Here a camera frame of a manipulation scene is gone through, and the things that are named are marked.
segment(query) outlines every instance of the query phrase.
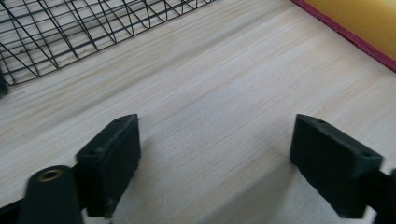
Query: metal grid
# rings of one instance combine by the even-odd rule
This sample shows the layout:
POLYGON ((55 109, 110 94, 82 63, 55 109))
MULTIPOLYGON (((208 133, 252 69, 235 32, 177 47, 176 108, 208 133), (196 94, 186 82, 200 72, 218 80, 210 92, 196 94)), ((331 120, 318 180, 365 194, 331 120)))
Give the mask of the metal grid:
POLYGON ((0 0, 0 73, 42 77, 215 1, 0 0))

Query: red edge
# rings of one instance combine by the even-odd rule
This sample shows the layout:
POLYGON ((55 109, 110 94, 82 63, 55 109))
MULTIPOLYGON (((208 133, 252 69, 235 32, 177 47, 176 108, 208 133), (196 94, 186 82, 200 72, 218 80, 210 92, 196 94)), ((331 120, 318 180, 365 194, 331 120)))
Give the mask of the red edge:
POLYGON ((338 24, 332 18, 324 15, 321 13, 319 10, 316 8, 312 7, 308 3, 306 3, 304 0, 290 0, 291 2, 294 2, 297 4, 299 7, 304 9, 306 12, 317 18, 318 20, 322 21, 326 25, 328 25, 330 28, 332 28, 335 32, 349 40, 352 44, 354 44, 356 47, 359 49, 363 50, 366 52, 368 55, 371 57, 375 58, 377 61, 381 62, 384 64, 386 67, 388 67, 390 70, 396 73, 396 61, 391 59, 388 55, 385 53, 379 51, 375 47, 373 47, 371 44, 367 43, 364 41, 362 38, 360 38, 357 35, 354 35, 352 32, 348 31, 345 27, 342 25, 338 24))

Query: black wire mesh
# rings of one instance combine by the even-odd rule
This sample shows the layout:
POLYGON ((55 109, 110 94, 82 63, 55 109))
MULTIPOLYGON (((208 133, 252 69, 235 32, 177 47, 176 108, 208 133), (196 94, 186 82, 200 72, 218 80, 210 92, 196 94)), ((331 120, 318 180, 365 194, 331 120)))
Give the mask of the black wire mesh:
POLYGON ((0 0, 0 73, 42 77, 215 1, 0 0))

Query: light wood surface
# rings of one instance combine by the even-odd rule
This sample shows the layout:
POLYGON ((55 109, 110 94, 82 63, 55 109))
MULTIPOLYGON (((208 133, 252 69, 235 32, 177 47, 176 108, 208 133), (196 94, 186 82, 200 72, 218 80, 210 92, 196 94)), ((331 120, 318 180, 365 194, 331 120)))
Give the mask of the light wood surface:
MULTIPOLYGON (((137 113, 142 158, 114 223, 340 219, 289 163, 297 113, 396 166, 396 74, 288 0, 223 0, 0 100, 0 206, 137 113)), ((86 218, 87 223, 107 223, 86 218)))

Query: yellow fabric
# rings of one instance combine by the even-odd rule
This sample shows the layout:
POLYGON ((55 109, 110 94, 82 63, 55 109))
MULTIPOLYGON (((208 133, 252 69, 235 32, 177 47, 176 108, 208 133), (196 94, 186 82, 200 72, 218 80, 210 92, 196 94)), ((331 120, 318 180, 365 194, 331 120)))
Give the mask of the yellow fabric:
POLYGON ((396 60, 396 0, 305 0, 396 60))

